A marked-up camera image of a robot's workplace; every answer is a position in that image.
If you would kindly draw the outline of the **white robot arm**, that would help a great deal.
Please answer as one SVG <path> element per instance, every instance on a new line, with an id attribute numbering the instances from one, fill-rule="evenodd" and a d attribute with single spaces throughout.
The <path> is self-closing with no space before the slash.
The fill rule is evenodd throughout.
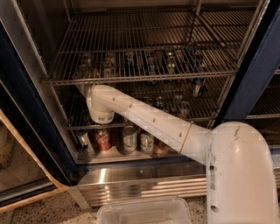
<path id="1" fill-rule="evenodd" d="M 224 122 L 202 128 L 108 85 L 86 84 L 80 92 L 94 122 L 124 116 L 206 167 L 208 224 L 280 224 L 270 149 L 252 126 Z"/>

